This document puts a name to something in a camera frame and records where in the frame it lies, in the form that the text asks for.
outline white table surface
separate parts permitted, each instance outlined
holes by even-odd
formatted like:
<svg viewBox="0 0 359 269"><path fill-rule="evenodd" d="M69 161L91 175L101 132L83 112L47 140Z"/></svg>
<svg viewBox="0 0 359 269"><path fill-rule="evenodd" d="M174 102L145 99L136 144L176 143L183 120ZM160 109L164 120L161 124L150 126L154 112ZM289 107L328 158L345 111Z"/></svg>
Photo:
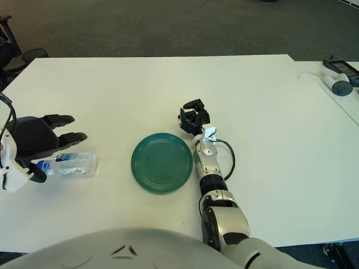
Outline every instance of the white table surface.
<svg viewBox="0 0 359 269"><path fill-rule="evenodd" d="M359 62L349 62L349 64L359 70ZM299 77L306 71L320 74L323 67L322 62L296 62ZM359 87L355 87L347 96L338 96L333 93L320 77L306 73L301 79L315 81L359 126Z"/></svg>
<svg viewBox="0 0 359 269"><path fill-rule="evenodd" d="M133 149L152 133L193 148L177 114L197 98L236 153L228 188L253 237L273 246L358 238L359 128L316 83L299 81L294 65L287 55L35 60L4 92L18 116L73 115L56 132L89 138L66 152L94 152L100 163L95 178L0 192L0 251L129 226L201 240L195 172L179 190L156 195L130 169ZM219 163L229 171L224 147Z"/></svg>

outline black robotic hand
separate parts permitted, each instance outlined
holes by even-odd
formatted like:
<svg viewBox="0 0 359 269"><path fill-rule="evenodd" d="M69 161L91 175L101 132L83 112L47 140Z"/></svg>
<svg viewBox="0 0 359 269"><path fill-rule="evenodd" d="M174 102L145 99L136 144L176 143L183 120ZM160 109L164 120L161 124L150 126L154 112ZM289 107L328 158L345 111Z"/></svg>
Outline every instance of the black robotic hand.
<svg viewBox="0 0 359 269"><path fill-rule="evenodd" d="M69 115L46 115L42 118L23 117L9 122L7 129L15 140L17 153L15 160L34 173L30 180L45 182L46 173L36 167L32 160L51 156L58 150L67 149L87 139L84 133L66 133L59 137L53 129L74 122Z"/></svg>
<svg viewBox="0 0 359 269"><path fill-rule="evenodd" d="M193 109L185 112L182 108L179 110L178 118L181 120L179 126L187 133L192 133L194 136L202 133L202 125L210 123L209 114L204 109L204 104L201 99L196 99L188 102L183 106L184 109Z"/></svg>

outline chair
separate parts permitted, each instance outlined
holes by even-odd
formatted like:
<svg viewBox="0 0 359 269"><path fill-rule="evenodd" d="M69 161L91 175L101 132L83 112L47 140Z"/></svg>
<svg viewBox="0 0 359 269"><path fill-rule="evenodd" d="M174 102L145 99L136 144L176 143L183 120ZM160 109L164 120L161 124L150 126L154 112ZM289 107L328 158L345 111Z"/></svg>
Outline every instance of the chair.
<svg viewBox="0 0 359 269"><path fill-rule="evenodd" d="M10 63L11 59L21 55L21 50L16 43L16 39L7 23L11 16L0 17L0 25L3 27L3 30L0 27L0 76L1 76L1 85L0 92L3 91L8 85L8 79L10 77L16 77L18 71L24 69L27 64L23 64L19 67L4 70L4 68Z"/></svg>

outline water bottle label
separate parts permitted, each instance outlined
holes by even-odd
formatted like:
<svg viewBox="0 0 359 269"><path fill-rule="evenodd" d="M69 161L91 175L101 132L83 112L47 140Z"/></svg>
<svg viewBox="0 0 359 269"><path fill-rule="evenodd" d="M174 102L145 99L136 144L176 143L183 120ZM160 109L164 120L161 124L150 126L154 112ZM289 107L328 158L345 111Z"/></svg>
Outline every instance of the water bottle label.
<svg viewBox="0 0 359 269"><path fill-rule="evenodd" d="M64 153L57 155L56 161L69 161L69 160L76 160L77 153Z"/></svg>
<svg viewBox="0 0 359 269"><path fill-rule="evenodd" d="M50 161L39 161L36 166L46 173L50 169Z"/></svg>

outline teal plate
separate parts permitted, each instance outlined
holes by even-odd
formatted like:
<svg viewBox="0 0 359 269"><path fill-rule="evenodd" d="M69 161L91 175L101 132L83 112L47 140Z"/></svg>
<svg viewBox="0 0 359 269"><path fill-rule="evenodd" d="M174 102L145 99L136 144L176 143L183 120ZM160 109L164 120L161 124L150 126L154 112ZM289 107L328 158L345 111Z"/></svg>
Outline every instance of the teal plate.
<svg viewBox="0 0 359 269"><path fill-rule="evenodd" d="M153 193L169 193L182 187L193 168L187 144L170 133L155 133L143 139L131 158L136 181Z"/></svg>

